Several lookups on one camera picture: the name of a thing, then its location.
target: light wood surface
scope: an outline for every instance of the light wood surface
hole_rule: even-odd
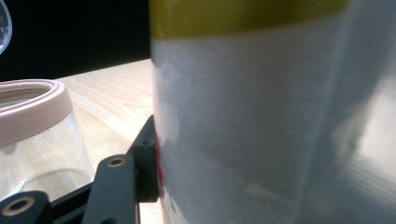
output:
[[[150,60],[60,78],[67,87],[92,164],[124,154],[152,109]],[[159,202],[140,204],[143,224],[163,223]]]

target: large cylindrical object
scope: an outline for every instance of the large cylindrical object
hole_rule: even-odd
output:
[[[382,177],[354,158],[395,9],[386,0],[150,0],[165,223],[392,220],[394,198],[360,191],[359,180]]]

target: tabletop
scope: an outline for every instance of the tabletop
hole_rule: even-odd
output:
[[[152,108],[151,60],[127,63],[59,80],[72,98],[92,165],[124,154]],[[163,223],[160,202],[141,203],[143,224]]]

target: pink jar rim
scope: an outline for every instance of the pink jar rim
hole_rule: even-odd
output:
[[[43,132],[73,109],[66,86],[57,80],[0,83],[0,146]]]

